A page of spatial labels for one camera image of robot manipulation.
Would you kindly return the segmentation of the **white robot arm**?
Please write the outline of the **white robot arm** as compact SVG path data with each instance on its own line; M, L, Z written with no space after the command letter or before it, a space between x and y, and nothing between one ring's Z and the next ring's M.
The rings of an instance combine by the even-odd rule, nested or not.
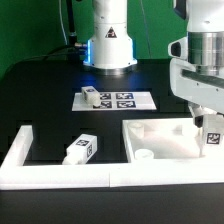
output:
M127 0L92 0L94 35L84 65L117 74L137 64L127 34ZM194 124L224 128L224 0L173 0L186 36L168 45L173 94L188 102Z

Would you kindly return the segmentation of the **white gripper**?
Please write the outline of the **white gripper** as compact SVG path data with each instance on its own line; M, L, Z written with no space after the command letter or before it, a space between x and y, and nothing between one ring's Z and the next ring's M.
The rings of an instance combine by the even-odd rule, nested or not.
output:
M170 86L175 96L192 102L188 108L196 127L203 126L202 107L224 114L224 77L200 75L194 65L173 58Z

